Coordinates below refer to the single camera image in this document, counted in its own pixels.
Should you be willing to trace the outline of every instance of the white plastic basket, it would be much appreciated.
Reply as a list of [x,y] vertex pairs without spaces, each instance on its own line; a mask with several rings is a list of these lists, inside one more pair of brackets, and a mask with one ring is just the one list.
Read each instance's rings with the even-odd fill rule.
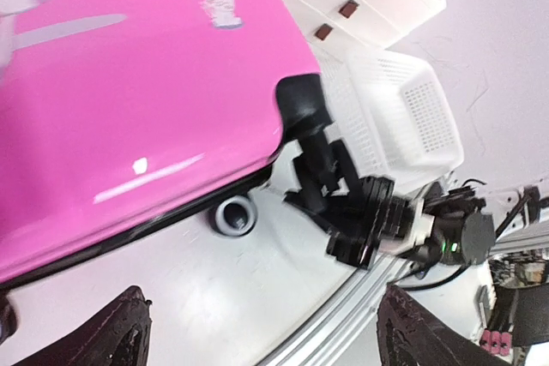
[[342,62],[314,49],[329,110],[362,175],[384,174],[409,193],[454,170],[463,147],[429,63],[354,48]]

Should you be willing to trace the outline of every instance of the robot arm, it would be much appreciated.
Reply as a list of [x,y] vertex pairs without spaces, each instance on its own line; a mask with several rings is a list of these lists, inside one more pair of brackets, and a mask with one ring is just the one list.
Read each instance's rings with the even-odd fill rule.
[[344,142],[328,143],[323,130],[299,144],[303,153],[293,164],[301,189],[286,201],[329,234],[327,253],[350,266],[369,268],[378,252],[424,265],[477,265],[508,228],[549,219],[539,185],[497,192],[467,186],[415,200],[395,195],[387,177],[359,177]]

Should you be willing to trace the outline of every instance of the white wall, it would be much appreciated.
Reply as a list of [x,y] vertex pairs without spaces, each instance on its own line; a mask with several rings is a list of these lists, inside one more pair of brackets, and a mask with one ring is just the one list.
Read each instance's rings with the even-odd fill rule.
[[549,0],[448,0],[393,49],[437,71],[465,147],[461,178],[549,171]]

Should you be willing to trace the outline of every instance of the white floor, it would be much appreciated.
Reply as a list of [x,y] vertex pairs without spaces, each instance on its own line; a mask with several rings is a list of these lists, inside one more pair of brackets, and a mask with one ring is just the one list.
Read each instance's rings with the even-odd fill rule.
[[[283,157],[278,189],[292,184],[292,154]],[[254,198],[261,218],[248,237],[218,237],[195,216],[14,291],[21,328],[0,346],[0,365],[61,338],[130,285],[153,301],[150,366],[259,361],[352,270],[325,256],[326,237],[278,195],[263,190]]]

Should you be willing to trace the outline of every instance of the drawer handle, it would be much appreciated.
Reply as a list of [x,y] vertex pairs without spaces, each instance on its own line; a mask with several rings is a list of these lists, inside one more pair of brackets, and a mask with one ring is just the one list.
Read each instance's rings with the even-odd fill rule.
[[334,30],[333,27],[330,25],[327,25],[324,23],[322,26],[318,28],[318,30],[315,32],[315,37],[320,40],[325,40],[330,33],[332,33],[332,30]]
[[354,12],[359,8],[359,4],[354,0],[347,0],[347,2],[341,7],[340,15],[346,17],[347,19],[353,15]]

